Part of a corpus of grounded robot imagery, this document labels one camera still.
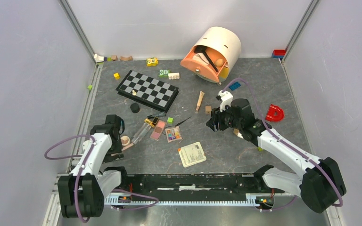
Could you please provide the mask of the colourful eyeshadow palette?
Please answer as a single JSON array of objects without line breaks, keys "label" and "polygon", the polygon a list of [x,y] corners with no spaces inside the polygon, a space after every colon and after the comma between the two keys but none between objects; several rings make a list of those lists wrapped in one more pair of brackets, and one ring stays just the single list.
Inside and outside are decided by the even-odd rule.
[{"label": "colourful eyeshadow palette", "polygon": [[168,143],[182,140],[179,126],[166,128],[165,135]]}]

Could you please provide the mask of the black mascara tube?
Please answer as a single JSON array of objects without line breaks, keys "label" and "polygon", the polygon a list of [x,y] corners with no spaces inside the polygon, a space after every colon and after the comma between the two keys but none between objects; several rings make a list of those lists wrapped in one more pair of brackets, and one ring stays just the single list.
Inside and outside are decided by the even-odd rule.
[{"label": "black mascara tube", "polygon": [[148,115],[147,118],[148,118],[148,119],[153,119],[153,118],[155,118],[155,117],[160,118],[160,117],[164,117],[164,116],[166,116],[166,112],[165,112],[165,111],[160,112],[160,113],[155,113],[155,114],[152,114],[152,115]]}]

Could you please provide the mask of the small orange sponge ball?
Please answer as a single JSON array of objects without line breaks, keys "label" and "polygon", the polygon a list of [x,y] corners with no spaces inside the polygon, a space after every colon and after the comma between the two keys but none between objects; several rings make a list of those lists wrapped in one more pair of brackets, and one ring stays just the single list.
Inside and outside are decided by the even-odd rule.
[{"label": "small orange sponge ball", "polygon": [[224,60],[221,59],[221,58],[219,58],[219,59],[217,59],[217,60],[215,61],[214,65],[215,65],[216,67],[221,68],[221,67],[224,65]]}]

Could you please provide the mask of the orange top drawer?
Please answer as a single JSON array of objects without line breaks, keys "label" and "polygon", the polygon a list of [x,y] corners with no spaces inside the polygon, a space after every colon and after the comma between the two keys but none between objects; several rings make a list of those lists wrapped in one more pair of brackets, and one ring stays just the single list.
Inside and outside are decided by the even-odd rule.
[{"label": "orange top drawer", "polygon": [[195,55],[195,48],[196,46],[194,46],[190,52],[181,60],[180,65],[194,72],[197,76],[206,81],[213,83],[222,83],[225,81],[230,74],[230,68],[226,58],[217,50],[207,47],[207,54],[214,63],[219,58],[224,60],[224,65],[221,68],[217,67],[218,72],[216,72],[210,64],[200,65],[197,61],[192,59]]}]

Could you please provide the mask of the cream round drawer cabinet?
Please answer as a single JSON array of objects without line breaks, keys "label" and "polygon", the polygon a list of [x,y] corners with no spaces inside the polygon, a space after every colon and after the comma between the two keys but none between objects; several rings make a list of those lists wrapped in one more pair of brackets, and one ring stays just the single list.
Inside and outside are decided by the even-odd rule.
[{"label": "cream round drawer cabinet", "polygon": [[207,46],[220,52],[228,61],[230,70],[239,59],[242,49],[241,41],[234,32],[218,26],[209,28],[193,47],[197,45]]}]

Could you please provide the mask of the black makeup brush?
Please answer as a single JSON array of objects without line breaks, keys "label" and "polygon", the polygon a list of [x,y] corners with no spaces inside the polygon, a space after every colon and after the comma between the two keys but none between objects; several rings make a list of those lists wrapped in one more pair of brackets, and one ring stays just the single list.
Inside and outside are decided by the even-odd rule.
[{"label": "black makeup brush", "polygon": [[214,68],[214,70],[216,72],[218,72],[218,69],[217,69],[216,65],[214,64],[214,62],[209,57],[206,50],[207,50],[207,46],[197,45],[194,52],[195,53],[202,53],[205,56],[205,58],[208,60],[209,64]]}]

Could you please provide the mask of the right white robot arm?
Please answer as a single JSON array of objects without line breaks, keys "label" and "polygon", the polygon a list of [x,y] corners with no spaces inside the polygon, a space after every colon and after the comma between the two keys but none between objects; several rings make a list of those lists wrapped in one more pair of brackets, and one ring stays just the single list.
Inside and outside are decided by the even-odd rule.
[{"label": "right white robot arm", "polygon": [[307,153],[285,139],[270,124],[254,116],[247,99],[216,98],[221,103],[211,111],[207,122],[211,130],[236,129],[239,138],[268,151],[292,169],[289,173],[272,165],[261,167],[254,173],[253,185],[257,191],[280,189],[301,198],[316,213],[343,205],[347,189],[334,159]]}]

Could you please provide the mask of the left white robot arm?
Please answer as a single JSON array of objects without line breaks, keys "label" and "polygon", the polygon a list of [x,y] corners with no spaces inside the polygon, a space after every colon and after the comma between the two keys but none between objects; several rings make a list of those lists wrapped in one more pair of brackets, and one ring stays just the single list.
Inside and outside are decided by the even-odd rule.
[{"label": "left white robot arm", "polygon": [[123,192],[129,187],[129,179],[118,169],[104,170],[103,163],[123,157],[120,136],[124,132],[124,121],[115,114],[106,116],[105,122],[95,125],[88,140],[83,144],[84,153],[67,176],[58,180],[61,214],[65,218],[89,218],[101,216],[104,199],[113,189]]}]

